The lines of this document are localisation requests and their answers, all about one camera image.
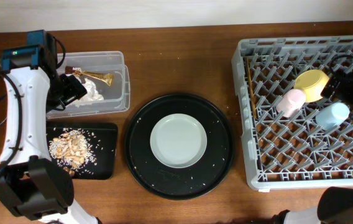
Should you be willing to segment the yellow bowl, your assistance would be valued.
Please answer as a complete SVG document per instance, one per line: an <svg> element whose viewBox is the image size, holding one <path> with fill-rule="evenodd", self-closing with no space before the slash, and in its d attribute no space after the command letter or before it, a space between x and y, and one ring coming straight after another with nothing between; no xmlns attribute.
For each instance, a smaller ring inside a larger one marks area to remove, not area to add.
<svg viewBox="0 0 353 224"><path fill-rule="evenodd" d="M306 96L306 103L321 100L321 92L329 81L329 77L322 70L308 70L295 80L295 89L301 90Z"/></svg>

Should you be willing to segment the large white tissue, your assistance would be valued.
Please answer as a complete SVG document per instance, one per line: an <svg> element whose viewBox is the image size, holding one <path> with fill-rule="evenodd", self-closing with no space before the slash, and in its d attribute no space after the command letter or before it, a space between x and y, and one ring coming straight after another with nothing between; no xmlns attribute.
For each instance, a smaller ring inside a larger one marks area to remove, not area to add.
<svg viewBox="0 0 353 224"><path fill-rule="evenodd" d="M85 87L87 94L85 94L79 100L74 101L73 105L80 107L85 105L92 105L94 102L104 100L103 95L99 94L98 90L96 89L96 84L93 81L87 78L83 78L84 82L82 82L78 77L77 80Z"/></svg>

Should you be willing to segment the blue cup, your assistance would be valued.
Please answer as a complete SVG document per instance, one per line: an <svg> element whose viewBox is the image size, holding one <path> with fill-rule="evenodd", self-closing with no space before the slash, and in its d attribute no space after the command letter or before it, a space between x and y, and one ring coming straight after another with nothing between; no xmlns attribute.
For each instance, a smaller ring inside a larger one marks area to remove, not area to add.
<svg viewBox="0 0 353 224"><path fill-rule="evenodd" d="M342 124L349 117L349 107L344 103L333 103L323 108L315 117L316 124L330 130Z"/></svg>

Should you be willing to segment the gold coffee sachet wrapper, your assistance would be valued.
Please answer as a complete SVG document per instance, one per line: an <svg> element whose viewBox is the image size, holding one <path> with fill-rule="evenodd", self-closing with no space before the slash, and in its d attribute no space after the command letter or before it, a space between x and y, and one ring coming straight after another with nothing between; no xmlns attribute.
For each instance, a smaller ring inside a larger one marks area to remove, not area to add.
<svg viewBox="0 0 353 224"><path fill-rule="evenodd" d="M112 85L112 81L114 78L114 75L111 73L98 73L98 72L90 72L90 71L86 71L83 70L82 68L79 67L71 67L71 66L66 66L65 67L65 74L67 75L75 75L75 76L87 76L87 77L91 77L91 78L95 78L97 80L101 80L102 82L104 82L105 84L107 84L108 86Z"/></svg>

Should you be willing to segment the pink cup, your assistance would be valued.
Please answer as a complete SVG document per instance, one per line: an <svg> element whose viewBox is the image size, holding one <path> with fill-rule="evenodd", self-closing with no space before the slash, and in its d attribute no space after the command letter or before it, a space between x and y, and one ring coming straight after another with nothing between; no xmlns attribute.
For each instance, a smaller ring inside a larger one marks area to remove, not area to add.
<svg viewBox="0 0 353 224"><path fill-rule="evenodd" d="M305 101L306 95L302 90L291 89L283 95L276 110L278 113L283 113L284 117L289 118L304 105Z"/></svg>

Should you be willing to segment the food scraps and rice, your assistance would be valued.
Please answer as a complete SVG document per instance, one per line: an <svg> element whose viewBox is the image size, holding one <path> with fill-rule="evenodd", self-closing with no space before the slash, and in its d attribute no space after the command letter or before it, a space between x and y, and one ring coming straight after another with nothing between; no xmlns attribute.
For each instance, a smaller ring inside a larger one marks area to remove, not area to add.
<svg viewBox="0 0 353 224"><path fill-rule="evenodd" d="M95 132L83 128L52 128L54 137L47 134L48 151L56 165L71 177L92 177L98 167L98 151L102 150Z"/></svg>

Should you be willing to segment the grey plate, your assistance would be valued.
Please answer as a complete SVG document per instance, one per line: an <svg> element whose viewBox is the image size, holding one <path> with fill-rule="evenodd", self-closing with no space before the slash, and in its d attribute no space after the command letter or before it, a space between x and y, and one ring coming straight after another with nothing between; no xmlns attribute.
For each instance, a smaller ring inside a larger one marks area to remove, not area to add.
<svg viewBox="0 0 353 224"><path fill-rule="evenodd" d="M150 148L155 158L174 169L196 164L203 157L207 143L203 125L182 113L163 117L150 134Z"/></svg>

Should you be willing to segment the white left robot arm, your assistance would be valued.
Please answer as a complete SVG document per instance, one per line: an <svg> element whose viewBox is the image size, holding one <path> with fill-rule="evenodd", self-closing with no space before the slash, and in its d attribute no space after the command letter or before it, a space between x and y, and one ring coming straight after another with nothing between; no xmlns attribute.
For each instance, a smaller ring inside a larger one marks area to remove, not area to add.
<svg viewBox="0 0 353 224"><path fill-rule="evenodd" d="M0 202L15 217L43 223L99 223L75 200L73 181L52 162L46 114L64 110L87 91L58 74L61 42L44 30L27 33L25 46L6 49L0 78L7 88L6 137L0 155Z"/></svg>

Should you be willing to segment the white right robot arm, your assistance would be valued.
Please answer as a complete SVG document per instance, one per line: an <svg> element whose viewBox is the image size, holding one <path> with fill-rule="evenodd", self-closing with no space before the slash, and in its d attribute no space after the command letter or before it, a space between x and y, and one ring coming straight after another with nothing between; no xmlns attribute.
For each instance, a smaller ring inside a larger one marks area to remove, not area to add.
<svg viewBox="0 0 353 224"><path fill-rule="evenodd" d="M332 72L321 96L336 96L353 105L353 74ZM274 215L271 223L353 223L353 189L330 187L322 194L317 207L299 212L284 210Z"/></svg>

